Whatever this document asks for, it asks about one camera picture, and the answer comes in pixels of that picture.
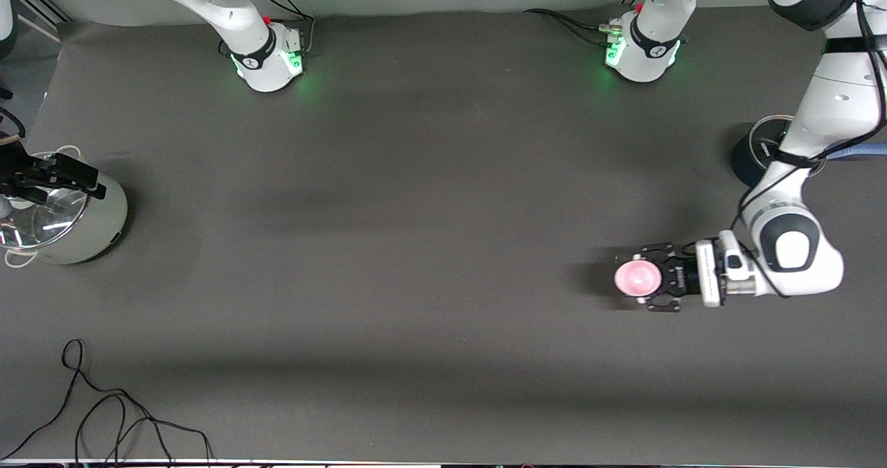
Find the dark blue pan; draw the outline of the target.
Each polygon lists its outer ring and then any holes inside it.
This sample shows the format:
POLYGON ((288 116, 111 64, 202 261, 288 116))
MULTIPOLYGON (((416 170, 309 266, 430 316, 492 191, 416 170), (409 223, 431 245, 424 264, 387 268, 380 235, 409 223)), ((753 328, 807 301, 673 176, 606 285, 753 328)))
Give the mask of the dark blue pan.
MULTIPOLYGON (((773 153, 784 139, 794 117, 788 114, 766 116, 735 143, 730 155, 730 165, 735 177, 748 187, 756 187, 762 180, 769 164, 774 160, 773 153)), ((833 159, 858 161, 868 157, 887 157, 887 142, 867 142, 843 149, 827 156, 833 159)))

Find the pink plastic cup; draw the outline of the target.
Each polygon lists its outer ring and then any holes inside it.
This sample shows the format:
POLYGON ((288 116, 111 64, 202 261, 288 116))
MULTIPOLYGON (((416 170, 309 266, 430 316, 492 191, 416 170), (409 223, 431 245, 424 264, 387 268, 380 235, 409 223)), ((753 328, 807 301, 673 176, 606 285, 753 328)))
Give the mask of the pink plastic cup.
POLYGON ((656 293, 662 284, 659 267, 646 259, 633 259, 619 266, 614 274, 615 287, 623 295, 646 298, 656 293))

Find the grey-green pot with glass lid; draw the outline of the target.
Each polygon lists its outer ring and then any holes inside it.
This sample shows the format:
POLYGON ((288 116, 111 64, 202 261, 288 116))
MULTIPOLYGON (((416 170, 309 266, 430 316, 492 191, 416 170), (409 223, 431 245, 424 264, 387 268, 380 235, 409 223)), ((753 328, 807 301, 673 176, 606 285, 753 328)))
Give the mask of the grey-green pot with glass lid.
MULTIPOLYGON (((47 158, 51 153, 66 153, 87 164, 80 149, 71 145, 29 155, 47 158)), ((75 265, 113 245, 123 231, 129 203, 123 187, 98 172, 98 183, 107 187, 102 200, 66 189, 51 190, 48 202, 0 196, 0 259, 12 268, 35 260, 75 265)))

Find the dark grey table cover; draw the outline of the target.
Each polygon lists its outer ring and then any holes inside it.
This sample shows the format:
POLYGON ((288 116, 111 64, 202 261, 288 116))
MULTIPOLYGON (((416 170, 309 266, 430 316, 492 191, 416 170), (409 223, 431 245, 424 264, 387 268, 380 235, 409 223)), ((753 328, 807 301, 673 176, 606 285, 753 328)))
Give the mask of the dark grey table cover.
POLYGON ((728 152, 820 57, 766 8, 702 9, 651 85, 552 19, 327 19, 251 91, 208 26, 70 26, 33 151, 79 146, 131 228, 0 265, 0 455, 85 342, 181 458, 887 465, 887 161, 805 187, 846 262, 824 295, 615 293, 618 257, 730 224, 728 152))

